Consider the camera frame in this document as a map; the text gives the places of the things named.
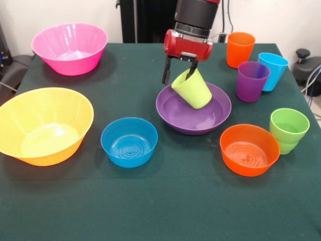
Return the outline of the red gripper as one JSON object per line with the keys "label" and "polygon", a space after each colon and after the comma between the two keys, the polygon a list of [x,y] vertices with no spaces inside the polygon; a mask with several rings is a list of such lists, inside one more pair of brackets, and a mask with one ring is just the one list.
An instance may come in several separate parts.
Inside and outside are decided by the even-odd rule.
{"label": "red gripper", "polygon": [[165,52],[168,54],[165,59],[165,68],[162,77],[162,84],[168,84],[170,78],[171,60],[173,57],[191,57],[192,61],[189,72],[185,80],[188,80],[195,72],[198,61],[205,62],[212,53],[213,42],[210,39],[202,39],[189,35],[184,35],[175,30],[169,29],[164,39]]}

